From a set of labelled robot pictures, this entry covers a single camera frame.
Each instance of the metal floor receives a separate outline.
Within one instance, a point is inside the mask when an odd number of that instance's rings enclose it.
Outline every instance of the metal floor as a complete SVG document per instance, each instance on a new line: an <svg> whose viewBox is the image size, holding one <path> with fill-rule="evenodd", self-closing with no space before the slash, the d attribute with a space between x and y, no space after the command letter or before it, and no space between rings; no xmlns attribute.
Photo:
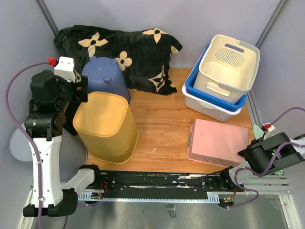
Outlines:
<svg viewBox="0 0 305 229"><path fill-rule="evenodd" d="M251 197L238 195L236 204ZM62 218L43 218L44 229L61 229ZM38 228L34 222L32 229ZM78 207L66 229L287 229L278 195L261 195L232 210L216 204L177 203L176 217L165 203L103 202Z"/></svg>

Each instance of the yellow bin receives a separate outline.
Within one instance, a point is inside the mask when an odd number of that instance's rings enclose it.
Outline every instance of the yellow bin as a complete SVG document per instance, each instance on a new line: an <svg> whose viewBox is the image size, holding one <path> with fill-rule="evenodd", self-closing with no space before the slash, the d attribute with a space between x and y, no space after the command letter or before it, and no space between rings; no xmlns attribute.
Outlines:
<svg viewBox="0 0 305 229"><path fill-rule="evenodd" d="M73 126L100 161L121 164L133 155L139 131L127 100L119 95L92 92L73 119Z"/></svg>

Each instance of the basket handle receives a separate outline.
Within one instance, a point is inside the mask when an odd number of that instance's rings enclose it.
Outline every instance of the basket handle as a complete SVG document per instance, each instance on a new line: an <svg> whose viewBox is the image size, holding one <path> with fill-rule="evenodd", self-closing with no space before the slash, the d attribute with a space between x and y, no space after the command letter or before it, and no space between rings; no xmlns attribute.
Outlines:
<svg viewBox="0 0 305 229"><path fill-rule="evenodd" d="M238 52L244 52L244 50L243 49L241 49L241 48L238 48L238 47L236 47L236 46L234 46L234 45L231 45L231 44L225 44L225 47L228 47L228 48L230 48L230 49L234 49L234 50L236 50L236 51L238 51Z"/></svg>
<svg viewBox="0 0 305 229"><path fill-rule="evenodd" d="M227 90L225 90L225 89L222 89L222 88L220 88L218 85L215 85L215 84L213 84L213 83L211 83L211 82L208 82L207 85L206 85L206 87L207 87L208 89L210 89L210 90L212 90L212 91L214 91L214 92L216 92L216 93L222 94L222 95L224 95L224 96L230 96L230 94L231 94L231 92L229 92L229 91L227 91Z"/></svg>
<svg viewBox="0 0 305 229"><path fill-rule="evenodd" d="M205 102L205 101L197 101L201 106L211 109L211 110L216 110L215 106L210 105L209 103Z"/></svg>

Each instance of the white wall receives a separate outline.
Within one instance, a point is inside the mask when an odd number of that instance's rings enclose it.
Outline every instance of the white wall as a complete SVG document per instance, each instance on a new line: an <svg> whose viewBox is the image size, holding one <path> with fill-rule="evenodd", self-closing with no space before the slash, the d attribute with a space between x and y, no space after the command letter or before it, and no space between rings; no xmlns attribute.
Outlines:
<svg viewBox="0 0 305 229"><path fill-rule="evenodd" d="M32 63L58 57L53 35L33 0L2 1L0 7L0 228L14 229L32 183L31 163L17 161L10 154L9 143L16 129L4 105L4 90L9 79ZM31 77L48 68L36 67L22 74L12 85L10 104L23 122L28 113Z"/></svg>
<svg viewBox="0 0 305 229"><path fill-rule="evenodd" d="M293 106L305 108L305 1L289 1L263 43L253 86L263 121L271 122ZM275 124L278 132L294 138L305 133L305 113L291 111ZM299 216L305 227L305 163L285 170Z"/></svg>
<svg viewBox="0 0 305 229"><path fill-rule="evenodd" d="M111 30L160 28L183 45L171 66L192 68L214 35L255 44L279 0L44 0L58 29L74 24Z"/></svg>

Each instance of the wooden floor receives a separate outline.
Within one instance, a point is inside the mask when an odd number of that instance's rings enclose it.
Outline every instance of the wooden floor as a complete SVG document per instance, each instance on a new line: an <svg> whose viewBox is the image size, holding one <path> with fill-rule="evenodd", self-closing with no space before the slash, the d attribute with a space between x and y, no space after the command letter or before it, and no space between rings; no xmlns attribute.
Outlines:
<svg viewBox="0 0 305 229"><path fill-rule="evenodd" d="M190 125L196 118L215 121L184 104L181 92L191 69L172 68L170 79L178 93L164 96L148 92L131 92L131 111L139 129L139 140L132 159L122 165L106 164L94 159L90 153L87 164L100 169L210 173L223 169L186 158ZM249 142L254 138L247 107L233 116L227 124L247 127Z"/></svg>

